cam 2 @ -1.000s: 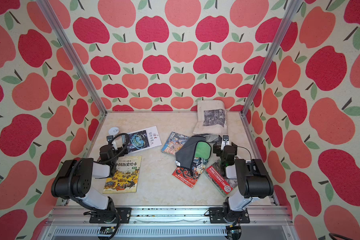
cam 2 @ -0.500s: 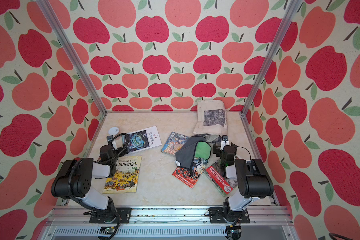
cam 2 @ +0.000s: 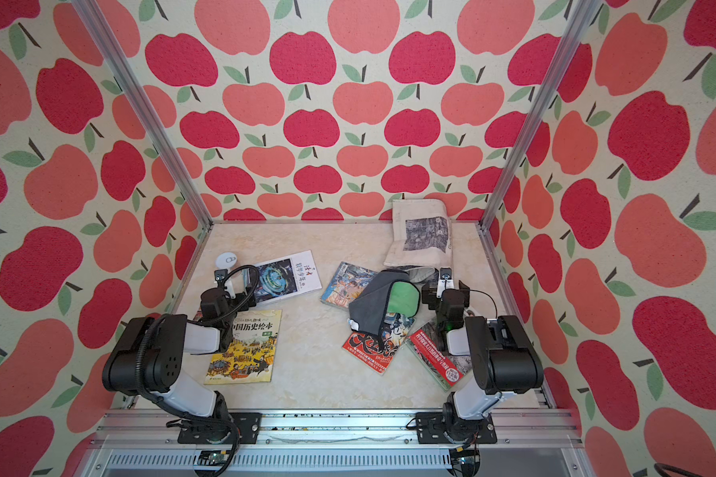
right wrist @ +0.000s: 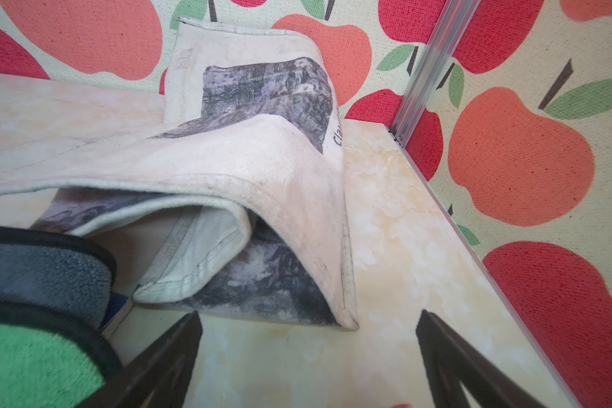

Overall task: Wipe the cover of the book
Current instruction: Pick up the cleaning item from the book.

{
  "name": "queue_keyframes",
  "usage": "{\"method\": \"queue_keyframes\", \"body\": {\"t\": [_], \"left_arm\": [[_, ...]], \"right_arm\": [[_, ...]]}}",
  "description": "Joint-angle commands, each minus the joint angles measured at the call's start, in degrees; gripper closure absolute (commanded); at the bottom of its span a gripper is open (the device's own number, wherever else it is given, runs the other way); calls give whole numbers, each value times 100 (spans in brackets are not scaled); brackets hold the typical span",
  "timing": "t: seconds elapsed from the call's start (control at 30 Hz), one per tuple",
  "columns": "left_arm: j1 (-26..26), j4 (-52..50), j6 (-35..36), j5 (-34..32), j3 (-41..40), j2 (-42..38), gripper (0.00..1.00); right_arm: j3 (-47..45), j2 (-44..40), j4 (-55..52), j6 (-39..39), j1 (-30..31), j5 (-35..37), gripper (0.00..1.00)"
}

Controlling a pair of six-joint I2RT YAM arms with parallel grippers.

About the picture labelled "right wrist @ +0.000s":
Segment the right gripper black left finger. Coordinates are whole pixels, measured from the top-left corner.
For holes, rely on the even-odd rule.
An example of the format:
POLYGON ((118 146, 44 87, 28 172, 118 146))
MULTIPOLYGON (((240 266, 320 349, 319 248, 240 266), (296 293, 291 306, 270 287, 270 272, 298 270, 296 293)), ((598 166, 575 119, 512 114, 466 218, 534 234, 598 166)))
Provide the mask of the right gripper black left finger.
POLYGON ((199 314, 186 314, 79 406, 183 406, 202 332, 199 314))

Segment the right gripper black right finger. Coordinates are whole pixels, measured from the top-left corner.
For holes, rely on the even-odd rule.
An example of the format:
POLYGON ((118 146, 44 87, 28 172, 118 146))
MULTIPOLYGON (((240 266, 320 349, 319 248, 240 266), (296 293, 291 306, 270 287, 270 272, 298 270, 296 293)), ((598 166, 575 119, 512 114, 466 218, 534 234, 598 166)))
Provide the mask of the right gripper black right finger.
POLYGON ((471 394, 480 407, 543 408, 436 314, 421 312, 416 335, 436 407, 468 407, 471 394))

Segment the grey green microfibre cloth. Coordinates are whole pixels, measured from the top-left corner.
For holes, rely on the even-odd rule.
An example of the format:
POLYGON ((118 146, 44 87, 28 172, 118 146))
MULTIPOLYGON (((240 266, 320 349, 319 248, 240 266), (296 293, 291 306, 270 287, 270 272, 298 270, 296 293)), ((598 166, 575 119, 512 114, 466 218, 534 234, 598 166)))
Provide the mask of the grey green microfibre cloth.
POLYGON ((122 370, 100 333, 115 258, 76 236, 0 227, 0 407, 73 407, 122 370))

